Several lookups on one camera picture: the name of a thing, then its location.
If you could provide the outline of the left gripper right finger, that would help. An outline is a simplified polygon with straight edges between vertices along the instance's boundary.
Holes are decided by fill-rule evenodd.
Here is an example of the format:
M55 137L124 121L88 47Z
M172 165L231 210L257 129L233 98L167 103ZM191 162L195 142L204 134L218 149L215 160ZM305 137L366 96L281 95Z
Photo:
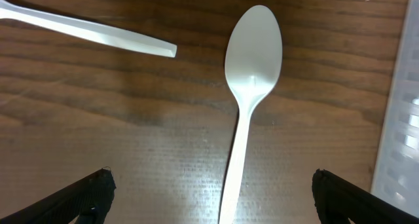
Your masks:
M404 212L327 170L316 170L312 193L321 224L418 224Z

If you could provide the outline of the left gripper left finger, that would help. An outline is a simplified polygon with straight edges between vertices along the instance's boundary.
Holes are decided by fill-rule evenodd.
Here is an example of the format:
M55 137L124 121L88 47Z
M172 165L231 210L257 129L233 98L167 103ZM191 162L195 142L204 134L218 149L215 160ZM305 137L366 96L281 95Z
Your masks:
M2 223L102 224L115 197L115 181L108 169L100 169L14 214Z

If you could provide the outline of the white spoon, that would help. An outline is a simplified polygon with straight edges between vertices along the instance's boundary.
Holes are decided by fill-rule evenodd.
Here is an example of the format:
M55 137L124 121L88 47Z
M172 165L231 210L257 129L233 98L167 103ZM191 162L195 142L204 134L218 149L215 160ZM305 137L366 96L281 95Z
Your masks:
M125 50L174 58L175 44L133 31L89 22L68 16L13 5L1 0L1 18L12 19L50 29L95 43Z
M225 56L225 78L238 104L238 123L225 177L219 224L233 223L251 116L278 82L282 54L282 35L273 12L263 5L251 7L234 27Z

